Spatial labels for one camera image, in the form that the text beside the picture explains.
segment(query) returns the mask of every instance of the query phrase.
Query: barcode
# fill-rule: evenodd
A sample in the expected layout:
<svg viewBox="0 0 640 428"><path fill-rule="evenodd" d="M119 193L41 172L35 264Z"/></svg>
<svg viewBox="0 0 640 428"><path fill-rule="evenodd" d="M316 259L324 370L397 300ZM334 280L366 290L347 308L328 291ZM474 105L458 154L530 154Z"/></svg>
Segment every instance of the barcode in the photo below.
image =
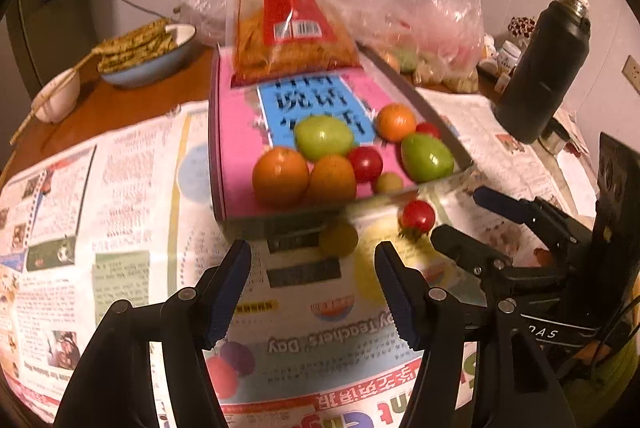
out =
<svg viewBox="0 0 640 428"><path fill-rule="evenodd" d="M300 20L291 22L293 25L294 38L322 38L322 30L317 22L310 20Z"/></svg>
<svg viewBox="0 0 640 428"><path fill-rule="evenodd" d="M286 40L291 37L290 22L276 23L273 26L273 38L276 40Z"/></svg>

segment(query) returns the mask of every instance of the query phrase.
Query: table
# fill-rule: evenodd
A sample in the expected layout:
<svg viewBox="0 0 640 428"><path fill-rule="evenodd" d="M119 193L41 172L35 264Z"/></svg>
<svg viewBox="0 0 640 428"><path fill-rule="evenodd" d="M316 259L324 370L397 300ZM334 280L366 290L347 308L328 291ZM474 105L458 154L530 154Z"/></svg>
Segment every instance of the table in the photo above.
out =
<svg viewBox="0 0 640 428"><path fill-rule="evenodd" d="M170 111L177 104L209 97L212 48L201 48L190 64L162 81L125 90L105 83L90 61L80 70L78 105L59 124L33 119L16 144L7 180L48 157L102 133L136 124Z"/></svg>

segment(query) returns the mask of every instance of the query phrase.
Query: electrical outlet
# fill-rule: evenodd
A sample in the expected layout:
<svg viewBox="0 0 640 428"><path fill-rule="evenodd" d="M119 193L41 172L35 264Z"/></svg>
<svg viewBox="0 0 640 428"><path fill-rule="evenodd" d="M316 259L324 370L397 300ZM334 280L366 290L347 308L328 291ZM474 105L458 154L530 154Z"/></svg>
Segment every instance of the electrical outlet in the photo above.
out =
<svg viewBox="0 0 640 428"><path fill-rule="evenodd" d="M626 58L625 66L622 67L622 73L636 91L640 93L640 64L638 64L632 56Z"/></svg>

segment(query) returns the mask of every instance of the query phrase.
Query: bowl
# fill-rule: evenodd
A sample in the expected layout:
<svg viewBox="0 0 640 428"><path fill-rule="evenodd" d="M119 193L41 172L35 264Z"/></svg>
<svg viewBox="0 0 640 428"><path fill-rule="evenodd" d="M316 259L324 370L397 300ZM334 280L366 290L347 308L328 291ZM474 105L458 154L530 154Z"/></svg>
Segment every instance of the bowl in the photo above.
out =
<svg viewBox="0 0 640 428"><path fill-rule="evenodd" d="M169 24L165 30L174 36L176 48L158 58L112 74L100 74L107 83L123 88L137 88L175 74L189 58L195 44L196 27L184 23Z"/></svg>
<svg viewBox="0 0 640 428"><path fill-rule="evenodd" d="M59 86L66 78L67 74L73 71L68 68L49 81L42 90L38 92L31 102L31 108L36 108L40 102ZM78 96L80 95L80 74L76 71L69 83L60 91L55 93L36 112L36 117L45 123L58 123L69 115L76 107Z"/></svg>

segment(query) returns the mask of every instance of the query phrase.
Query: blue label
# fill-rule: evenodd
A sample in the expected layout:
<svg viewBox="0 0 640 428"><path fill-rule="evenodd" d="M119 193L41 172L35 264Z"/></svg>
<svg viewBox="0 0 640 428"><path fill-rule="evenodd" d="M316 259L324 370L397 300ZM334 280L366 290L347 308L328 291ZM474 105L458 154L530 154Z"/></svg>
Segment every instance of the blue label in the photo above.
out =
<svg viewBox="0 0 640 428"><path fill-rule="evenodd" d="M262 112L273 146L295 149L293 128L310 115L346 122L358 144L376 133L362 103L338 75L298 76L258 86Z"/></svg>

